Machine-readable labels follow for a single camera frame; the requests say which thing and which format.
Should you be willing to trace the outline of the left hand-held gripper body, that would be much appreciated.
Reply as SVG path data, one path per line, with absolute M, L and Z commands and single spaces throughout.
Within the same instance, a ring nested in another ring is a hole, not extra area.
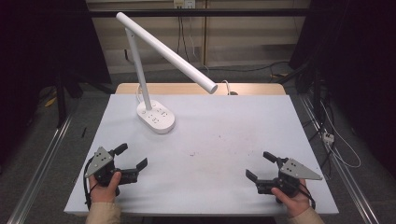
M 89 159 L 88 167 L 84 171 L 84 177 L 94 176 L 101 186 L 108 186 L 112 176 L 121 172 L 120 185 L 136 183 L 139 172 L 134 169 L 121 170 L 115 167 L 113 149 L 107 151 L 99 147 Z

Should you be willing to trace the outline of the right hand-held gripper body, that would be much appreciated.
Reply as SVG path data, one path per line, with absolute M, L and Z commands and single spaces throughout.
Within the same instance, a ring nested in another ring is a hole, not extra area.
M 301 179 L 321 180 L 322 177 L 299 163 L 295 159 L 276 157 L 278 177 L 273 180 L 261 180 L 255 183 L 259 194 L 271 194 L 272 188 L 278 188 L 289 197 L 294 197 L 299 189 Z

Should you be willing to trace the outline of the person's left hand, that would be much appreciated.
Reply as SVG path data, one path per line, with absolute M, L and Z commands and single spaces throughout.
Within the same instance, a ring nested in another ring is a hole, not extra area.
M 113 203 L 116 198 L 116 188 L 120 183 L 121 172 L 116 172 L 107 187 L 98 184 L 95 177 L 89 177 L 90 194 L 93 203 Z

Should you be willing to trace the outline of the person's right hand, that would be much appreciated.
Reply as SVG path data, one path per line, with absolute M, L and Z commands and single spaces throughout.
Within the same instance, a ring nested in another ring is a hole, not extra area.
M 299 189 L 298 193 L 292 198 L 278 188 L 271 189 L 271 192 L 287 207 L 289 218 L 297 217 L 311 207 L 304 179 L 300 180 Z

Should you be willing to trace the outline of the white table board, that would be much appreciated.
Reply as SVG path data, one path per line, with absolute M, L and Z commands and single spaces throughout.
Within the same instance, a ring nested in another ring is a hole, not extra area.
M 285 209 L 274 196 L 258 193 L 247 179 L 273 179 L 278 168 L 268 151 L 320 170 L 287 95 L 158 95 L 176 116 L 174 129 L 156 134 L 136 115 L 132 94 L 114 94 L 92 141 L 99 147 L 128 148 L 116 157 L 121 169 L 142 160 L 148 166 L 117 199 L 123 212 L 156 216 L 277 216 Z

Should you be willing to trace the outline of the white desk lamp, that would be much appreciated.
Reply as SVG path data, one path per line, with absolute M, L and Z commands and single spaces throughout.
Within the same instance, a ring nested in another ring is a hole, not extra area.
M 158 101 L 150 99 L 140 54 L 135 41 L 136 37 L 144 40 L 169 63 L 171 63 L 174 67 L 189 77 L 209 94 L 214 93 L 217 90 L 218 85 L 186 60 L 181 58 L 173 50 L 169 49 L 163 42 L 150 34 L 124 13 L 118 12 L 116 19 L 125 27 L 130 49 L 133 54 L 134 66 L 139 81 L 139 87 L 143 96 L 143 101 L 137 106 L 136 109 L 137 116 L 155 133 L 169 133 L 175 127 L 176 117 L 174 113 L 171 112 L 167 107 Z

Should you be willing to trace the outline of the black metal stand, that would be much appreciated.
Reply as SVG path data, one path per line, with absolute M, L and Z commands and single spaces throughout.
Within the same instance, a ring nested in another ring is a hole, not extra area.
M 73 76 L 63 75 L 58 73 L 56 75 L 56 96 L 58 100 L 58 124 L 57 127 L 61 128 L 67 118 L 65 93 L 72 98 L 80 98 L 83 94 L 81 87 Z

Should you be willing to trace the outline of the wooden table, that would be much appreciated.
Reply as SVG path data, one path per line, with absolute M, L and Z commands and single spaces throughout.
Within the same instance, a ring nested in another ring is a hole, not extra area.
M 116 94 L 135 94 L 138 83 L 121 83 Z M 206 94 L 206 91 L 195 83 L 149 83 L 150 94 Z M 238 95 L 285 95 L 282 85 L 277 83 L 219 83 L 216 95 L 227 95 L 236 92 Z

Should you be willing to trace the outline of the black curtain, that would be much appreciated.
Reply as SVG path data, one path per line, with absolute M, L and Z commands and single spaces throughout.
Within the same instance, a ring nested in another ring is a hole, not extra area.
M 396 178 L 396 0 L 310 0 L 290 59 L 312 59 L 352 126 Z
M 39 93 L 80 82 L 109 83 L 85 0 L 0 0 L 0 162 L 33 118 Z

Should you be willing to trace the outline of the black horizontal bar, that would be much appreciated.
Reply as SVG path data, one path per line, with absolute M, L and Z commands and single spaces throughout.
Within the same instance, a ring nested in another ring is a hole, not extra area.
M 294 17 L 307 16 L 307 8 L 269 9 L 130 9 L 123 13 L 129 17 Z

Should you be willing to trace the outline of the metal floor rail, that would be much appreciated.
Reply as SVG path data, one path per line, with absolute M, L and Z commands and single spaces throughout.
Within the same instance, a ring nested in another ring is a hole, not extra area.
M 346 190 L 349 193 L 353 203 L 356 205 L 363 222 L 365 224 L 379 224 L 379 220 L 370 205 L 367 197 L 364 195 L 361 187 L 358 182 L 355 180 L 354 176 L 350 172 L 350 165 L 344 161 L 342 156 L 340 155 L 338 149 L 335 144 L 330 145 L 329 143 L 325 143 L 322 137 L 323 132 L 326 130 L 324 125 L 321 125 L 316 115 L 314 114 L 313 103 L 310 101 L 308 96 L 299 96 L 304 109 L 313 122 L 313 125 L 318 132 L 318 137 L 321 139 L 321 143 L 324 145 L 326 153 L 329 155 L 329 158 L 333 162 L 333 167 L 337 170 L 340 175 L 344 185 L 346 186 Z
M 68 115 L 62 124 L 55 130 L 39 165 L 35 168 L 33 177 L 21 195 L 10 218 L 7 221 L 7 224 L 24 224 L 24 221 L 27 218 L 33 203 L 35 202 L 37 193 L 42 186 L 53 159 L 55 158 L 64 136 L 67 133 L 72 118 L 72 115 Z

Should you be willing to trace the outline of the white wall outlet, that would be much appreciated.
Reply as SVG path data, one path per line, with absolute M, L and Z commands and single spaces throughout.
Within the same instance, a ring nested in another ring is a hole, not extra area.
M 194 9 L 196 8 L 195 0 L 173 0 L 174 8 Z

